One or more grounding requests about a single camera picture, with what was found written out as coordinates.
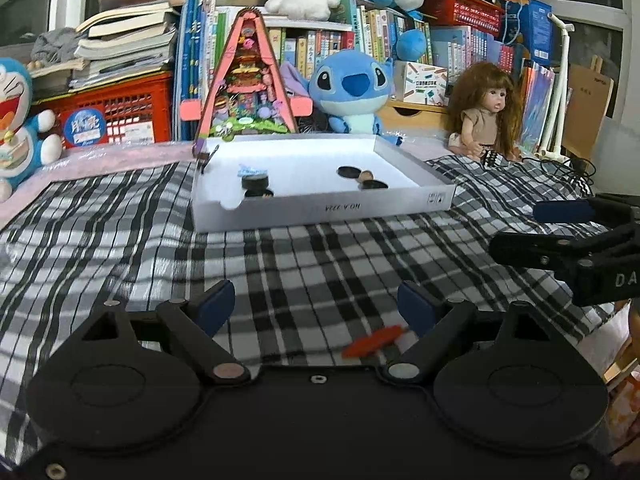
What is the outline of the wooden drawer box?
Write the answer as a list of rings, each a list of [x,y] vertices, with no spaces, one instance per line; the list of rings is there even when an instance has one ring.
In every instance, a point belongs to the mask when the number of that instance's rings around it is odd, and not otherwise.
[[[386,132],[404,136],[443,136],[446,133],[446,107],[406,103],[389,99],[378,111]]]

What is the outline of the Doraemon plush toy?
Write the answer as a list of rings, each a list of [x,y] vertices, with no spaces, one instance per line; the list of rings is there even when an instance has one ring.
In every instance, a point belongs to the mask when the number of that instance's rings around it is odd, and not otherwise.
[[[1,59],[1,201],[34,172],[57,162],[63,151],[61,138],[52,133],[55,114],[44,110],[29,116],[32,77],[14,58]]]

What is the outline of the red plastic crate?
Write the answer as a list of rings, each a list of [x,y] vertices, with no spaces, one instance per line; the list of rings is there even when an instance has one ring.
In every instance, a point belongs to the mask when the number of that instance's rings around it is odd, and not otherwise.
[[[52,110],[52,132],[66,148],[171,140],[174,82],[169,70],[123,79],[32,104]]]

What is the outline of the white pencil pattern box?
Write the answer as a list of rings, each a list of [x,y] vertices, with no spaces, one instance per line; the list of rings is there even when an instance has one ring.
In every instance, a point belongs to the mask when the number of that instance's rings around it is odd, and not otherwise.
[[[446,106],[447,84],[446,68],[417,62],[394,63],[394,97],[397,101]]]

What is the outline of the row of books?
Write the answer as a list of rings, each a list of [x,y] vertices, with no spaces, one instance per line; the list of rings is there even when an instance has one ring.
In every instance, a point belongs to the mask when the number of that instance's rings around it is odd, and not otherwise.
[[[179,117],[180,103],[204,96],[239,12],[234,6],[206,10],[202,4],[188,5],[191,21],[180,26],[175,76],[180,136],[190,136],[197,125]],[[426,53],[416,62],[446,68],[447,86],[453,86],[464,70],[480,61],[493,62],[514,79],[544,92],[551,91],[555,77],[550,66],[534,62],[521,44],[503,44],[499,35],[494,37],[469,25],[436,26],[421,12],[417,18],[407,18],[366,0],[341,0],[326,22],[295,21],[268,13],[262,18],[278,63],[289,62],[305,76],[329,55],[345,49],[359,49],[380,61],[396,60],[398,36],[416,29],[424,33],[427,42]]]

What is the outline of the white lamp stand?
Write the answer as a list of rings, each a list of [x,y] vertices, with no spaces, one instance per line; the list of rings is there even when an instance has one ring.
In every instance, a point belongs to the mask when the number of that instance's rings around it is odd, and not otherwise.
[[[563,22],[553,12],[548,13],[550,22],[559,29],[561,37],[561,58],[559,73],[554,78],[550,101],[544,121],[544,131],[538,144],[536,157],[564,164],[568,157],[561,153],[565,126],[568,90],[568,69],[570,68],[570,34],[575,26]]]

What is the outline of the white shallow cardboard box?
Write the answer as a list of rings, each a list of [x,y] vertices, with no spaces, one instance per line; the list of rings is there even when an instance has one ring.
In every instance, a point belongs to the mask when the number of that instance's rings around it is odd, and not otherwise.
[[[199,233],[426,214],[449,209],[456,186],[399,146],[372,134],[209,138],[218,152],[191,191]],[[245,198],[241,165],[268,171],[272,197]],[[359,183],[362,170],[374,179]]]

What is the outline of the stack of books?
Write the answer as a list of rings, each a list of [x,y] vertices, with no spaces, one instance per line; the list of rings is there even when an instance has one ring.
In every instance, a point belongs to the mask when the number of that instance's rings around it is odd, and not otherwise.
[[[98,0],[99,11],[75,27],[43,32],[27,70],[36,95],[102,84],[174,59],[178,31],[189,24],[188,5],[213,9],[216,0]]]

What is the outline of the brown haired doll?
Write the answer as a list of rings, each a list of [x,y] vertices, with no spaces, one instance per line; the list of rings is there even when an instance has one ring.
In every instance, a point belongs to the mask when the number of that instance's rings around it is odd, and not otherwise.
[[[489,152],[521,159],[516,142],[523,107],[511,76],[491,62],[478,62],[458,78],[448,104],[448,150],[481,162]]]

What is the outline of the blue paper bag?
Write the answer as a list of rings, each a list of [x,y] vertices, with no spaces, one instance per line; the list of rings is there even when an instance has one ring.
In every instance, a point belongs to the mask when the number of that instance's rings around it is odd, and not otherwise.
[[[552,6],[540,0],[497,0],[502,9],[499,39],[503,44],[521,44],[529,57],[549,66],[554,25]]]

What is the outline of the red basket on shelf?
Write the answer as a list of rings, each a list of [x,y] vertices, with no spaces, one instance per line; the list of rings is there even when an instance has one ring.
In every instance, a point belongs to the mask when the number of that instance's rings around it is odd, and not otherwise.
[[[494,37],[503,22],[500,6],[485,0],[424,0],[420,12],[436,26],[469,25]]]

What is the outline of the black round lid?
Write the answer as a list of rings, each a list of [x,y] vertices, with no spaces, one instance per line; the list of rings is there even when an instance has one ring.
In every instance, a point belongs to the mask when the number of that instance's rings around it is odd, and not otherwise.
[[[267,198],[272,197],[273,192],[269,188],[256,188],[256,190],[246,190],[245,198]]]

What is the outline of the black white plaid cloth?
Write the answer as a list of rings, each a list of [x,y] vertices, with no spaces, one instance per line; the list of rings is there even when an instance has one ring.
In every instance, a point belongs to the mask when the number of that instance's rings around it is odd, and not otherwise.
[[[349,341],[399,322],[403,281],[482,310],[530,302],[571,342],[616,317],[612,304],[575,307],[548,272],[488,256],[499,231],[542,231],[534,203],[582,196],[571,178],[532,162],[432,167],[456,187],[446,211],[212,234],[194,230],[188,162],[49,185],[1,233],[2,455],[38,448],[27,383],[107,300],[144,311],[226,278],[236,304],[216,339],[249,366],[337,363]]]

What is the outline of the pink triangular diorama house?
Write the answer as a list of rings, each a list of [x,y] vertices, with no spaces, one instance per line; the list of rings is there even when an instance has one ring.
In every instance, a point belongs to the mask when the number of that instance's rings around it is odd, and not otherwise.
[[[268,30],[256,8],[236,14],[204,96],[180,103],[179,117],[196,122],[192,156],[208,151],[207,140],[230,142],[242,134],[289,134],[312,111],[311,99],[290,96]]]

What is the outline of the binder clip on box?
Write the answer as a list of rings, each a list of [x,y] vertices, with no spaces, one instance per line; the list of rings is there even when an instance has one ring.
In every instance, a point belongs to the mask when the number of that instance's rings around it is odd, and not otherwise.
[[[215,145],[214,148],[209,151],[200,151],[196,157],[196,169],[200,172],[200,174],[204,174],[205,169],[209,162],[212,160],[214,155],[218,152],[219,145]]]

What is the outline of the brown walnut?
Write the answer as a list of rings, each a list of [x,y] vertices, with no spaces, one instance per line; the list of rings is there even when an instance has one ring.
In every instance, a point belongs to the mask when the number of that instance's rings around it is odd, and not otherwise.
[[[359,174],[359,176],[357,177],[357,181],[359,183],[363,183],[363,182],[367,182],[370,180],[373,180],[373,174],[370,170],[362,170]]]

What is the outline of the brown cardboard board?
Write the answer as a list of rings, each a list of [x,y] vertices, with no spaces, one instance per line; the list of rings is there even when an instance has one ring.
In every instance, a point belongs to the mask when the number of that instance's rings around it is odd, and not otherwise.
[[[614,80],[602,74],[603,58],[594,54],[588,67],[572,64],[568,71],[570,100],[562,145],[577,157],[590,159],[608,111]]]

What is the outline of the Stitch plush toy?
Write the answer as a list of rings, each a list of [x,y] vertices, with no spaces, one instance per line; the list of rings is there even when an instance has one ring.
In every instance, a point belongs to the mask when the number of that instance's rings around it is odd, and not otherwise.
[[[284,61],[280,73],[293,96],[311,99],[308,118],[299,118],[302,133],[372,133],[399,146],[386,134],[378,111],[393,93],[393,61],[378,62],[358,50],[345,49],[325,58],[308,78]]]

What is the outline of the blue hair clip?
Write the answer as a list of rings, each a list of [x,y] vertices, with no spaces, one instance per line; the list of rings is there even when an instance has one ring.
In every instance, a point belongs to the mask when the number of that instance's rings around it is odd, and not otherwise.
[[[262,168],[255,168],[252,166],[241,165],[238,171],[238,176],[240,178],[245,177],[265,177],[268,174],[268,171]]]

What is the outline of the black round puck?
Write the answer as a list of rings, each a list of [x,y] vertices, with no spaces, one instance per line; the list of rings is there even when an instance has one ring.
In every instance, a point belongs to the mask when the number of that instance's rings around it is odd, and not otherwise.
[[[242,188],[247,191],[262,191],[269,186],[268,174],[247,174],[241,179]]]

